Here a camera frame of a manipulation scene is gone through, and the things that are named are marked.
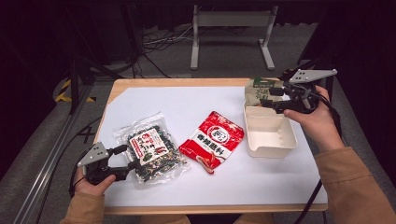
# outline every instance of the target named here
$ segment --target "clear plastic bag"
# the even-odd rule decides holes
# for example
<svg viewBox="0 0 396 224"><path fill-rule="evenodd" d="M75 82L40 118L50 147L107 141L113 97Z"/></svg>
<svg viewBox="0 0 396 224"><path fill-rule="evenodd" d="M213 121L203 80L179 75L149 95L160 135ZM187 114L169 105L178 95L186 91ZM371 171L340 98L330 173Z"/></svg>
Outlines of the clear plastic bag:
<svg viewBox="0 0 396 224"><path fill-rule="evenodd" d="M123 152L127 161L139 161L131 173L141 184L164 183L190 169L161 112L138 120L114 135L119 144L128 146Z"/></svg>

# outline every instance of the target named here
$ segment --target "wire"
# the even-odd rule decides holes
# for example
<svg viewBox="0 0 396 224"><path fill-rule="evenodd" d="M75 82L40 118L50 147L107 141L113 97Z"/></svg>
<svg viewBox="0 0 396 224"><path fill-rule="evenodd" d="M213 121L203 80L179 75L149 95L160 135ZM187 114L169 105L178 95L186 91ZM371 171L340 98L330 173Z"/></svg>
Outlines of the wire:
<svg viewBox="0 0 396 224"><path fill-rule="evenodd" d="M319 190L320 190L321 186L322 186L322 183L321 183L321 180L319 180L317 186L315 187L314 191L313 191L312 194L311 194L311 197L310 197L309 200L308 200L308 203L306 203L303 212L300 214L300 216L297 218L297 220L294 222L294 224L300 223L300 222L303 220L303 218L305 217L305 215L308 213L309 208L311 207L312 202L313 202L313 201L315 200L315 198L317 197L317 195L318 195L318 193L319 193Z"/></svg>
<svg viewBox="0 0 396 224"><path fill-rule="evenodd" d="M332 107L332 104L330 103L330 101L323 95L318 94L318 93L313 93L313 92L310 92L309 94L318 98L323 104L325 104L327 107L329 107L330 113L332 114L332 120L334 121L334 124L335 124L335 128L337 129L337 132L340 135L340 137L342 137L343 131L341 128L341 117L340 117L340 114L338 114L338 111L334 107Z"/></svg>
<svg viewBox="0 0 396 224"><path fill-rule="evenodd" d="M161 72L161 74L163 74L165 77L169 77L168 75L166 75L146 54L143 54L146 58L147 58L147 60L149 61L149 62L151 62L152 63L152 65L154 65L154 67L156 67L157 69L158 69L158 71L160 71Z"/></svg>
<svg viewBox="0 0 396 224"><path fill-rule="evenodd" d="M76 174L76 171L77 171L77 168L78 168L77 164L82 160L82 158L84 158L85 155L87 155L88 151L89 151L89 150L83 151L83 152L81 153L81 155L79 155L79 157L78 157L78 159L77 159L75 165L73 166L73 172L72 172L72 174L70 175L70 181L69 181L69 194L70 194L70 198L73 198L74 195L75 195L75 186L76 186L76 184L77 184L81 179L84 179L84 178L85 178L85 177L83 177L83 178L81 178L76 184L73 184L73 183L74 183L74 179L75 179L75 174Z"/></svg>
<svg viewBox="0 0 396 224"><path fill-rule="evenodd" d="M313 96L313 97L317 98L318 100L320 100L323 104L325 104L327 107L329 107L330 111L332 112L333 118L334 118L334 113L336 113L336 111L335 111L334 107L332 107L332 103L330 103L330 101L326 97L324 97L323 95L321 95L319 93L309 90L304 85L301 85L301 84L290 84L290 85L294 88L302 89L304 92L308 92L308 94L310 96Z"/></svg>
<svg viewBox="0 0 396 224"><path fill-rule="evenodd" d="M76 183L73 185L73 187L76 186L76 184L78 184L81 180L85 179L85 176L83 176L82 178L80 178L78 181L76 181Z"/></svg>
<svg viewBox="0 0 396 224"><path fill-rule="evenodd" d="M114 79L124 78L124 77L120 76L119 74L107 69L106 67L104 67L100 64L94 63L85 57L78 56L78 60L80 62L83 62L83 63L89 65L90 67L94 67L95 69L101 71L102 73L104 73L110 77L113 77Z"/></svg>
<svg viewBox="0 0 396 224"><path fill-rule="evenodd" d="M140 63L139 63L139 61L136 61L136 63L137 63L137 66L139 67L139 70L140 70L140 72L139 71L137 71L137 69L134 67L134 65L132 66L132 72L134 73L134 78L136 78L136 74L138 74L140 77L142 77L142 78L145 78L145 77L143 77L143 75L142 75L142 73L143 73L143 70L142 70L142 67L140 67Z"/></svg>
<svg viewBox="0 0 396 224"><path fill-rule="evenodd" d="M188 29L184 31L180 31L179 34L177 34L177 32L166 32L160 38L155 33L147 34L145 35L145 37L148 40L145 41L142 47L145 50L145 53L151 53L154 50L165 50L170 46L172 46L173 44L179 43L186 39L192 41L191 38L187 37L191 33L191 28L192 26L190 26Z"/></svg>
<svg viewBox="0 0 396 224"><path fill-rule="evenodd" d="M242 31L239 31L239 32L235 31L237 28L242 29ZM243 27L236 27L236 26L234 26L234 27L220 27L221 30L233 33L235 35L241 35L242 33L244 33L246 31L247 28L248 28L247 26L243 26Z"/></svg>
<svg viewBox="0 0 396 224"><path fill-rule="evenodd" d="M91 121L90 123L88 123L87 125L85 125L78 133L83 132L84 130L86 130L88 127L90 127L93 123L95 123L97 120L99 120L99 119L101 119L101 118L102 118L102 116L99 117L99 118L97 118L97 119L94 119L93 121ZM48 185L47 185L46 193L45 193L45 195L44 195L44 197L43 197L43 202L41 203L40 210L39 210L38 215L37 215L37 218L36 218L36 220L35 220L35 223L36 223L36 224L38 224L38 222L40 221L41 215L42 215L42 213L43 213L43 208L44 208L44 205L45 205L45 203L46 203L47 197L48 197L49 192L50 192L50 185L51 185L51 183L52 183L52 179L53 179L53 177L54 177L56 168L58 168L59 161L61 160L62 156L64 155L64 152L66 151L66 149L70 146L70 144L73 142L73 140L74 140L77 136L78 136L78 135L75 134L75 135L69 140L69 142L67 142L66 146L65 146L64 149L62 150L61 155L59 156L58 160L57 160L56 163L55 163L55 166L54 166L53 171L52 171L52 172L50 173L50 175L49 175L49 182L48 182Z"/></svg>
<svg viewBox="0 0 396 224"><path fill-rule="evenodd" d="M132 63L127 63L126 65L124 65L124 66L122 66L122 67L119 67L119 68L116 68L116 69L113 69L113 70L110 70L110 71L111 71L111 72L114 72L114 73L121 73L121 72L125 72L125 71L128 70L130 67L132 67ZM92 71L92 70L91 70L91 72L93 72L95 75L99 75L99 76L106 75L105 73L103 73L103 72L101 72L101 71Z"/></svg>
<svg viewBox="0 0 396 224"><path fill-rule="evenodd" d="M325 211L322 212L322 216L323 216L323 224L327 224L327 218L326 218L326 212Z"/></svg>

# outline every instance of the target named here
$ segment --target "seaweed snack bag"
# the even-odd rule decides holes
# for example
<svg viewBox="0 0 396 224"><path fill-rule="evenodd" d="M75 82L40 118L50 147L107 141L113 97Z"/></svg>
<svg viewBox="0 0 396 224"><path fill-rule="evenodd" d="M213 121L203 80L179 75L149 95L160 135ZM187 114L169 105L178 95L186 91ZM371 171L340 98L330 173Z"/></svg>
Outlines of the seaweed snack bag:
<svg viewBox="0 0 396 224"><path fill-rule="evenodd" d="M281 88L282 84L283 81L277 78L251 78L245 86L245 106L262 106L260 99L275 101L276 97L270 94L269 89L271 87Z"/></svg>
<svg viewBox="0 0 396 224"><path fill-rule="evenodd" d="M115 135L119 143L128 146L124 152L127 161L138 161L134 174L141 184L165 183L190 168L162 113L141 119Z"/></svg>

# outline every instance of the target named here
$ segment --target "person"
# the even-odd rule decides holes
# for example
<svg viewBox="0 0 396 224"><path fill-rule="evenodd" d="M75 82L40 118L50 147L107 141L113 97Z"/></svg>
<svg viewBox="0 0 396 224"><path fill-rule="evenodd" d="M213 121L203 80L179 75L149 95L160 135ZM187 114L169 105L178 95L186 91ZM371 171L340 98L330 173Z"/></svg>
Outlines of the person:
<svg viewBox="0 0 396 224"><path fill-rule="evenodd" d="M325 89L317 87L317 91L329 99ZM396 215L387 197L353 148L345 146L325 104L320 102L311 114L285 110L284 115L299 122L319 147L320 153L315 160L335 223L396 224ZM92 186L86 180L78 183L76 196L61 223L101 223L104 193L113 181L114 177L110 176L98 186ZM141 223L190 224L183 215L142 216ZM235 224L264 223L274 223L270 214L243 214L235 221Z"/></svg>

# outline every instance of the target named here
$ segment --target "sleeve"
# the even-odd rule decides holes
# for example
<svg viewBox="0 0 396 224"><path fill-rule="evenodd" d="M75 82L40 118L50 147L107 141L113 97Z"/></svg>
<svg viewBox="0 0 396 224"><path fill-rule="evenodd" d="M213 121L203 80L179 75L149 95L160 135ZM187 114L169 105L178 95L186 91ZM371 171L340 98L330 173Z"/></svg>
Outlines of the sleeve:
<svg viewBox="0 0 396 224"><path fill-rule="evenodd" d="M76 192L69 204L66 217L60 223L99 224L103 222L104 211L105 196L98 197Z"/></svg>
<svg viewBox="0 0 396 224"><path fill-rule="evenodd" d="M335 223L396 223L387 197L351 147L315 159Z"/></svg>

